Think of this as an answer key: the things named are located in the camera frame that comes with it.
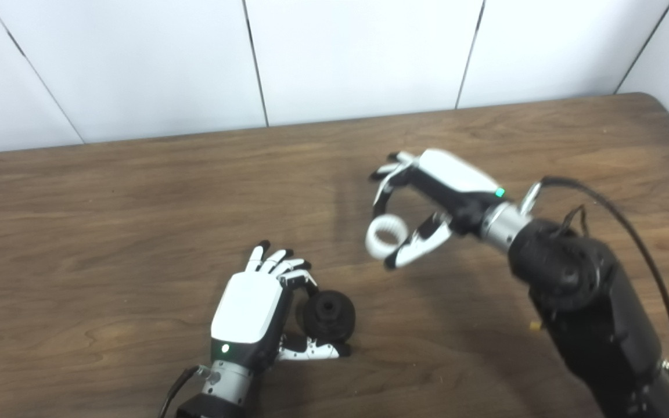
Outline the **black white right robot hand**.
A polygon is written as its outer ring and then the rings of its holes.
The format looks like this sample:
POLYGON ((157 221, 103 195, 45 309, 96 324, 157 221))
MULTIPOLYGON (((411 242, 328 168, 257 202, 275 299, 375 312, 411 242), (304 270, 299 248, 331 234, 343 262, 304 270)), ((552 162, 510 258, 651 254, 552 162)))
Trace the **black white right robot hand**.
POLYGON ((427 149, 419 156, 401 151, 389 154, 388 160, 369 177, 379 183, 379 188, 365 238, 369 255, 382 260, 388 269, 411 264, 453 235, 480 235, 485 216, 506 202, 499 183, 449 151, 427 149), (393 193, 407 186, 443 209, 414 231, 407 230, 400 217, 387 212, 393 193))

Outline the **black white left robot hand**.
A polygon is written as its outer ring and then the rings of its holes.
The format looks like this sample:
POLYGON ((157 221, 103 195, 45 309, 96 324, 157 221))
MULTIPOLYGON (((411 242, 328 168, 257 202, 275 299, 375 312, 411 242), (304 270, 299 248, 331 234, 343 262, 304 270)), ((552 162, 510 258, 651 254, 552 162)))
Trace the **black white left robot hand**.
POLYGON ((244 268, 226 283, 210 326, 210 365, 239 367, 252 375, 277 362, 345 359, 350 344, 307 332, 299 347, 287 344, 285 333, 297 289, 310 301, 320 296, 311 264, 283 248, 269 254, 271 244, 260 241, 244 268))

